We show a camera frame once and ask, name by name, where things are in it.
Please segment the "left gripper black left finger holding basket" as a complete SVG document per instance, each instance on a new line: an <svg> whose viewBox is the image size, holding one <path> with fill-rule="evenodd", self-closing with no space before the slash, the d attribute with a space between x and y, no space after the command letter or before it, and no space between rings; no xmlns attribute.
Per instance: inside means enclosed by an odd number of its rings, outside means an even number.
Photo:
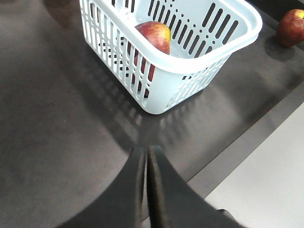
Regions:
<svg viewBox="0 0 304 228"><path fill-rule="evenodd" d="M135 147L107 189L60 228L140 228L145 152Z"/></svg>

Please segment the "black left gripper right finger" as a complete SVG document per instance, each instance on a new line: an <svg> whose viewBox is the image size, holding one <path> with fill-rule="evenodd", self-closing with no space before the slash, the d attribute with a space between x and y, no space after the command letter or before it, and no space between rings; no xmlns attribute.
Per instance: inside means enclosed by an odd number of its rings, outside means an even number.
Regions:
<svg viewBox="0 0 304 228"><path fill-rule="evenodd" d="M191 189L158 145L151 145L148 150L147 198L152 228L241 227Z"/></svg>

